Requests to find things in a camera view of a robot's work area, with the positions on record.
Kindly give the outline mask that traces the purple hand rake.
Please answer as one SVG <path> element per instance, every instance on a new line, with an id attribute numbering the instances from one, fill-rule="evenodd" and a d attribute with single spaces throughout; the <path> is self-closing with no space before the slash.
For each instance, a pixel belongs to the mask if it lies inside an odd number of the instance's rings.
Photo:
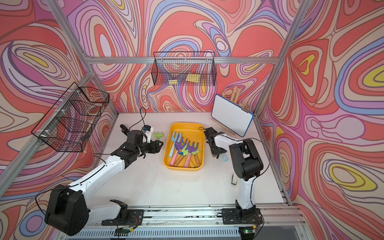
<path id="1" fill-rule="evenodd" d="M 185 165 L 184 165 L 185 168 L 189 167 L 189 163 L 190 163 L 190 160 L 191 160 L 192 153 L 195 152 L 198 149 L 198 145 L 199 144 L 196 143 L 196 142 L 192 142 L 192 143 L 190 141 L 188 142 L 187 150 L 188 150 L 189 153 L 188 153 Z"/>

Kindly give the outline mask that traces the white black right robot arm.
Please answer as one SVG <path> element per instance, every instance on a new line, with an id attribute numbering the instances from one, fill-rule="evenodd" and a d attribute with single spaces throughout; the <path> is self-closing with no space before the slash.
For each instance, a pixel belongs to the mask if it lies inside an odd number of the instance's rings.
<path id="1" fill-rule="evenodd" d="M 206 142 L 216 158 L 230 156 L 235 176 L 239 182 L 239 194 L 232 209 L 219 213 L 225 225 L 259 226 L 264 223 L 260 209 L 254 204 L 253 183 L 264 169 L 260 154 L 251 139 L 236 140 L 213 128 L 203 129 Z"/>

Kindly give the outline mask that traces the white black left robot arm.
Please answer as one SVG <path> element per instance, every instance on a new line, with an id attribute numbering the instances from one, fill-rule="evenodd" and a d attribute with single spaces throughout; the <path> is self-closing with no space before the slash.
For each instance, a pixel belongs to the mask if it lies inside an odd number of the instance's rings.
<path id="1" fill-rule="evenodd" d="M 164 143 L 153 141 L 147 131 L 133 130 L 126 133 L 127 140 L 99 165 L 68 186 L 52 189 L 44 222 L 68 236 L 74 236 L 85 226 L 103 221 L 115 225 L 130 222 L 128 205 L 112 199 L 108 205 L 89 207 L 87 202 L 113 176 L 128 168 L 138 158 L 157 154 Z"/>

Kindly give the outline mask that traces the yellow plastic storage box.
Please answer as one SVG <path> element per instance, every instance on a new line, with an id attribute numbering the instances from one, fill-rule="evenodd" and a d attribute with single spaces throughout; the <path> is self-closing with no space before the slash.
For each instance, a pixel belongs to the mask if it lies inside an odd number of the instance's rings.
<path id="1" fill-rule="evenodd" d="M 205 163 L 205 136 L 203 133 L 204 126 L 197 123 L 174 123 L 170 127 L 169 136 L 166 141 L 165 146 L 165 154 L 163 159 L 163 164 L 166 168 L 170 170 L 177 170 L 177 171 L 198 171 L 200 170 L 204 163 Z M 175 162 L 175 166 L 170 166 L 171 158 L 169 158 L 169 152 L 171 149 L 171 137 L 173 132 L 180 132 L 182 133 L 182 137 L 184 138 L 184 141 L 186 143 L 186 146 L 182 149 L 183 152 L 183 158 L 180 160 L 179 163 Z M 187 160 L 188 156 L 188 150 L 187 150 L 187 144 L 188 142 L 196 142 L 198 143 L 198 149 L 192 153 L 191 160 L 189 163 L 189 167 L 185 168 L 185 162 Z"/>

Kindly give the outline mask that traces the black stapler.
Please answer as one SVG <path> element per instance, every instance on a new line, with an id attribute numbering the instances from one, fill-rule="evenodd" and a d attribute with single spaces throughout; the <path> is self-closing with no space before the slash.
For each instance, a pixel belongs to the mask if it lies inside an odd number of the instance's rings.
<path id="1" fill-rule="evenodd" d="M 120 125 L 120 128 L 121 128 L 121 131 L 122 131 L 122 133 L 123 133 L 124 135 L 127 136 L 127 135 L 129 134 L 130 130 L 129 130 L 125 125 L 121 124 L 121 125 Z"/>

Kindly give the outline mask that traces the small white eraser block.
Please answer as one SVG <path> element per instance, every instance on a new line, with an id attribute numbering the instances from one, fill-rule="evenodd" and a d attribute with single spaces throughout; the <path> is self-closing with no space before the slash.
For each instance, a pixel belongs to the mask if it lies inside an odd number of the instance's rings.
<path id="1" fill-rule="evenodd" d="M 231 184 L 232 185 L 237 185 L 237 182 L 238 182 L 238 177 L 235 176 L 235 175 L 232 175 Z"/>

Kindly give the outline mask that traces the blue handled garden fork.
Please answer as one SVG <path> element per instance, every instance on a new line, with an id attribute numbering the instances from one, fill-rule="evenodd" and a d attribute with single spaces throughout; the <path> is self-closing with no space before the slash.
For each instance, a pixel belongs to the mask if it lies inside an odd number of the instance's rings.
<path id="1" fill-rule="evenodd" d="M 181 140 L 182 133 L 180 132 L 173 132 L 172 137 L 171 137 L 171 149 L 169 152 L 169 158 L 172 158 L 174 151 L 175 151 L 175 144 Z"/>

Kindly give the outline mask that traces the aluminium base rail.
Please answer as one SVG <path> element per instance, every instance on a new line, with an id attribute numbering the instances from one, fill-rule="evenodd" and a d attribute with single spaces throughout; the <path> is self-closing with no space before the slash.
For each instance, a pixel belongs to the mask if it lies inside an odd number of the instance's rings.
<path id="1" fill-rule="evenodd" d="M 139 207 L 141 225 L 130 233 L 117 233 L 117 226 L 96 223 L 70 237 L 57 240 L 312 240 L 303 214 L 292 206 L 259 206 L 259 221 L 224 224 L 224 206 Z"/>

